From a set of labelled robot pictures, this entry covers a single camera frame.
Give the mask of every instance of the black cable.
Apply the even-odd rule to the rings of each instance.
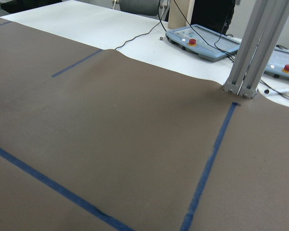
[[[222,51],[222,49],[219,48],[219,47],[216,45],[216,43],[218,43],[218,42],[221,40],[222,33],[223,33],[223,29],[224,29],[225,26],[226,26],[227,19],[228,19],[228,16],[226,16],[226,18],[225,18],[225,21],[224,21],[224,23],[223,23],[223,27],[222,27],[222,30],[221,30],[221,32],[220,32],[220,36],[219,36],[218,40],[214,43],[214,46],[215,46],[218,50],[220,50],[220,51]],[[231,55],[230,55],[229,52],[228,52],[228,56],[227,56],[227,57],[234,63],[235,60],[231,57]]]
[[[230,54],[229,52],[227,52],[227,51],[224,51],[224,50],[222,50],[222,49],[219,49],[219,48],[216,48],[216,47],[210,45],[197,31],[195,31],[195,30],[193,29],[193,27],[190,25],[190,23],[188,22],[187,18],[185,17],[185,15],[183,14],[183,12],[181,11],[180,7],[178,6],[177,2],[176,2],[175,0],[173,0],[173,2],[174,2],[174,3],[176,4],[176,6],[178,7],[178,10],[179,10],[180,13],[182,14],[182,16],[184,17],[184,19],[185,19],[186,22],[188,23],[188,25],[192,28],[192,30],[193,30],[196,34],[198,34],[198,35],[202,38],[202,40],[203,40],[208,46],[210,46],[210,47],[212,47],[212,48],[214,48],[214,49],[217,49],[217,50],[223,52],[224,54],[227,55],[227,57],[229,57],[229,56],[231,55],[231,54]]]
[[[278,95],[280,95],[281,97],[289,100],[289,96],[286,96],[285,94],[280,93],[279,91],[275,90],[274,88],[272,88],[271,86],[269,86],[266,82],[264,82],[262,79],[260,80],[260,83],[263,84],[263,85],[265,85],[267,88],[275,91],[275,92],[276,92]]]
[[[152,27],[151,30],[150,30],[149,32],[144,33],[144,34],[141,34],[141,35],[137,35],[137,36],[133,37],[132,39],[125,41],[124,44],[123,44],[122,46],[116,47],[115,50],[124,47],[126,43],[128,43],[128,42],[130,42],[130,41],[133,41],[134,39],[136,39],[136,38],[138,38],[138,37],[140,37],[140,36],[150,34],[151,31],[152,31],[155,27],[157,27],[160,23],[161,23],[161,19],[159,19],[159,23],[157,23],[154,27]]]
[[[123,44],[122,46],[116,47],[115,50],[124,47],[126,43],[128,43],[128,42],[130,42],[130,41],[133,41],[134,39],[136,39],[136,38],[138,38],[138,37],[140,37],[140,36],[150,34],[151,31],[152,31],[155,27],[157,27],[158,25],[159,25],[159,23],[157,23],[154,27],[152,27],[152,29],[151,29],[148,33],[141,34],[141,35],[137,35],[137,36],[133,37],[132,39],[125,41],[124,44]]]
[[[285,47],[285,46],[283,46],[283,45],[276,45],[276,47],[278,47],[278,48],[280,48],[280,49],[283,49],[283,50],[288,50],[288,48],[287,47]]]
[[[159,6],[160,6],[160,0],[158,1],[158,19],[159,19],[159,23],[162,25],[164,31],[167,31],[167,30],[165,29],[163,23],[162,23],[161,17],[159,16]]]

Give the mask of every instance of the blue tape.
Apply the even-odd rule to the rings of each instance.
[[[67,68],[57,72],[56,74],[52,75],[52,77],[57,77],[58,75],[64,73],[65,71],[69,70],[69,69],[72,69],[74,66],[77,66],[78,64],[82,63],[83,61],[86,61],[87,59],[90,59],[92,56],[95,56],[96,54],[98,54],[99,52],[101,52],[103,50],[98,50],[97,52],[94,52],[93,54],[90,54],[89,56],[87,56],[86,58],[82,59],[82,60],[79,60],[77,63],[74,63],[73,65],[71,66],[68,66]]]
[[[82,199],[80,196],[74,194],[70,190],[66,189],[62,185],[58,184],[57,182],[53,181],[52,179],[48,178],[44,174],[38,172],[37,170],[33,169],[23,161],[17,159],[15,156],[9,154],[5,150],[0,148],[0,156],[9,161],[10,163],[14,164],[15,166],[19,167],[29,175],[33,176],[34,178],[38,179],[42,183],[46,184],[48,187],[52,188],[53,190],[60,193],[62,196],[66,197],[70,201],[74,202],[78,206],[82,207],[83,209],[87,210],[89,213],[95,215],[97,218],[101,219],[102,221],[106,222],[108,225],[114,227],[119,231],[134,231],[132,228],[128,227],[127,225],[123,224],[119,220],[103,213],[97,207],[90,204],[88,201]]]
[[[4,25],[9,24],[9,23],[11,23],[11,22],[2,23],[2,24],[0,24],[0,26],[4,26]]]
[[[226,118],[224,119],[224,122],[223,122],[223,125],[218,133],[218,136],[216,138],[216,141],[215,141],[215,144],[214,144],[214,147],[213,147],[213,152],[211,154],[211,156],[208,158],[207,160],[207,163],[206,163],[206,166],[202,172],[202,175],[200,177],[200,180],[198,182],[198,185],[197,185],[197,188],[196,188],[196,191],[194,193],[194,196],[193,196],[193,199],[192,199],[192,202],[188,208],[188,212],[187,214],[185,215],[184,217],[184,221],[183,221],[183,224],[180,228],[180,231],[188,231],[192,225],[192,221],[193,221],[193,218],[194,218],[194,214],[195,214],[195,211],[198,207],[198,204],[199,204],[199,201],[200,201],[200,198],[201,198],[201,195],[203,193],[203,190],[206,186],[206,183],[207,183],[207,180],[209,178],[209,174],[210,174],[210,171],[212,169],[212,166],[213,166],[213,163],[214,163],[214,160],[215,160],[215,157],[217,155],[217,152],[221,146],[221,143],[223,141],[223,137],[225,135],[225,132],[227,130],[227,127],[229,125],[229,122],[231,120],[231,117],[235,111],[235,108],[236,106],[238,106],[239,104],[238,103],[232,103],[231,106],[230,106],[230,109],[227,113],[227,116]]]

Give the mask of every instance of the metal bracket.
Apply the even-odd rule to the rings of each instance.
[[[224,91],[253,98],[289,16],[289,0],[257,0]]]

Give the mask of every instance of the white table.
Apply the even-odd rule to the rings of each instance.
[[[78,1],[64,1],[33,10],[10,14],[2,18],[78,41],[103,50],[114,49],[139,34],[148,32],[158,20],[120,12]],[[232,63],[223,59],[215,63],[182,51],[170,44],[158,25],[149,35],[137,38],[118,50],[122,54],[155,66],[187,76],[215,81],[221,85],[227,80]],[[289,81],[276,81],[264,75],[273,88],[287,88]],[[267,87],[259,84],[259,91]],[[270,100],[289,107],[289,101],[278,96]]]

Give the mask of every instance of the red emergency stop button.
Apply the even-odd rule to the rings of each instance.
[[[197,40],[196,40],[196,39],[193,39],[193,38],[191,38],[191,39],[189,40],[189,43],[188,43],[188,45],[190,45],[190,46],[196,46],[196,45],[197,45]]]
[[[289,74],[289,64],[285,65],[283,71]]]

